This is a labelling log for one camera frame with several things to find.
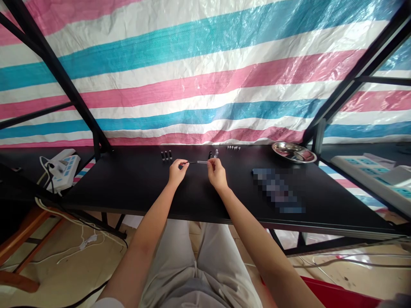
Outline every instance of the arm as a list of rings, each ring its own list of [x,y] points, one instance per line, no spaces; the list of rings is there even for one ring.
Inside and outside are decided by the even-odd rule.
[[[125,308],[137,307],[146,284],[155,248],[167,221],[171,201],[189,166],[176,159],[170,166],[170,178],[157,200],[145,214],[120,264],[98,299],[113,297]]]
[[[218,158],[208,160],[208,178],[226,206],[231,221],[279,308],[324,307],[297,274],[281,248],[227,185]]]

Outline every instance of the left hand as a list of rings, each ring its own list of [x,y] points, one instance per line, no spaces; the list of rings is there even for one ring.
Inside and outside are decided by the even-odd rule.
[[[168,179],[168,184],[177,188],[183,180],[189,165],[190,164],[187,160],[176,159],[170,166],[170,177]]]

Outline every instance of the forearm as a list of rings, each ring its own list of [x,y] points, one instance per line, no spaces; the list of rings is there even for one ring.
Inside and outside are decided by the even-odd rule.
[[[166,185],[145,214],[127,252],[99,299],[113,297],[125,308],[138,306],[175,191],[176,187]]]
[[[294,270],[281,248],[232,190],[227,187],[218,193],[277,306],[279,308],[323,307]]]

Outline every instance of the black metal frame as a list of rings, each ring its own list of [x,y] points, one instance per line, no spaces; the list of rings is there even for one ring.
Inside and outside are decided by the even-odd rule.
[[[411,2],[404,1],[401,8],[393,16],[388,25],[384,28],[381,34],[370,45],[365,54],[360,58],[355,67],[349,72],[347,77],[338,85],[335,91],[327,99],[324,105],[315,115],[304,132],[301,145],[307,146],[310,141],[313,141],[312,151],[321,161],[321,149],[324,138],[324,132],[328,124],[331,123],[338,111],[349,101],[349,99],[360,89],[364,83],[384,83],[400,86],[411,86],[411,79],[406,78],[388,78],[372,76],[388,59],[389,57],[410,37],[411,35]],[[350,175],[342,171],[330,162],[326,162],[338,173],[356,184],[358,187],[369,193],[371,196],[382,202],[389,210],[399,214],[401,217],[407,217],[402,212],[398,211],[389,202],[383,200],[373,191],[369,190],[362,183],[358,182]],[[348,248],[356,248],[368,245],[379,245],[395,241],[410,241],[411,224],[396,226],[406,237],[393,240],[366,240],[361,238],[341,237],[335,240],[329,240],[312,245],[306,245],[304,233],[299,232],[297,247],[292,249],[284,249],[275,234],[274,230],[270,230],[274,240],[280,245],[280,248],[287,256],[307,255],[313,252],[335,251]]]
[[[30,114],[19,116],[17,118],[12,118],[6,121],[0,122],[0,129],[4,129],[46,114],[74,106],[78,113],[81,115],[89,129],[93,133],[93,144],[94,144],[94,157],[98,161],[101,157],[101,152],[112,151],[112,147],[98,125],[97,121],[94,119],[90,110],[87,108],[86,103],[82,99],[78,90],[74,86],[70,77],[66,73],[65,69],[58,60],[56,54],[51,49],[46,38],[42,34],[41,30],[37,26],[27,7],[22,0],[4,0],[5,5],[10,10],[13,17],[16,19],[17,23],[22,30],[17,28],[6,16],[0,13],[0,24],[2,24],[6,29],[8,29],[12,34],[14,34],[18,39],[20,39],[26,46],[28,46],[32,51],[34,51],[44,63],[47,65],[51,73],[56,78],[57,82],[62,87],[65,94],[68,96],[70,102],[61,105],[53,106],[43,110],[39,110]],[[15,186],[21,187],[27,191],[30,191],[35,196],[39,198],[45,198],[54,203],[60,203],[61,197],[55,195],[45,188],[31,182],[24,176],[17,174],[12,171],[9,167],[0,163],[0,171],[4,178],[6,178],[10,183]],[[102,213],[103,222],[95,219],[91,215],[84,211],[76,211],[76,215],[82,219],[94,223],[100,228],[107,230],[108,232],[119,236],[120,238],[125,238],[126,234],[121,233],[117,229],[110,227],[107,224],[107,215]]]
[[[112,151],[111,145],[106,136],[99,127],[97,121],[92,116],[87,108],[77,89],[75,88],[70,77],[62,67],[57,56],[54,54],[50,45],[47,43],[45,37],[35,23],[33,17],[30,15],[22,0],[3,0],[11,14],[14,16],[21,31],[11,21],[9,21],[3,14],[0,13],[0,24],[7,28],[12,34],[19,38],[25,45],[33,50],[39,57],[43,59],[51,73],[56,78],[64,92],[67,94],[70,102],[58,106],[50,107],[31,114],[23,115],[7,121],[0,122],[0,129],[22,123],[24,121],[61,110],[68,106],[74,106],[80,113],[81,117],[86,122],[87,126],[93,133],[93,144],[95,159],[98,161],[101,157],[101,152]],[[380,68],[380,66],[399,48],[399,46],[410,36],[411,33],[411,12],[410,2],[405,1],[402,7],[394,15],[389,24],[377,37],[377,39],[370,45],[365,54],[360,58],[355,67],[350,71],[347,77],[338,85],[337,89],[320,108],[313,121],[306,129],[302,145],[307,145],[314,137],[313,151],[320,159],[322,141],[324,137],[324,130],[327,124],[330,124],[336,113],[344,106],[344,104],[359,90],[363,83],[385,83],[402,86],[410,86],[410,79],[403,78],[385,78],[373,77],[372,75]],[[28,179],[18,175],[16,172],[7,166],[0,164],[0,172],[6,175],[7,179],[16,186],[32,192],[34,195],[48,199],[51,202],[59,204],[61,198],[58,195],[52,194],[43,187],[34,184]],[[75,216],[96,224],[100,228],[107,229],[110,233],[125,238],[126,234],[118,231],[124,214],[121,215],[116,228],[112,228],[107,224],[107,215],[102,213],[102,221],[94,218],[84,211],[72,211]],[[271,230],[274,240],[283,249],[275,232]],[[306,245],[304,241],[304,234],[299,233],[297,248],[287,249],[283,251],[286,255],[303,255],[312,253],[313,251],[330,251],[344,247],[375,245],[378,243],[385,243],[385,241],[378,240],[364,240],[359,238],[343,237],[336,240],[317,243],[313,245]]]
[[[337,86],[304,132],[301,145],[306,146],[314,137],[316,127],[322,119],[330,124],[337,112],[360,89],[364,83],[386,83],[409,86],[410,79],[372,77],[372,75],[389,59],[389,57],[411,35],[410,2],[404,1],[388,25],[370,45],[365,54],[358,60],[347,77]]]

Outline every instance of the tarp backdrop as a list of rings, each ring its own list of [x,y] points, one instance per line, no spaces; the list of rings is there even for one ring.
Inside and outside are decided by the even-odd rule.
[[[301,141],[402,1],[25,3],[111,144],[158,145]],[[68,101],[3,26],[0,54],[0,120]],[[411,39],[376,75],[411,77]],[[325,143],[410,141],[410,90],[365,85]],[[79,145],[92,133],[74,108],[0,130],[0,147]]]

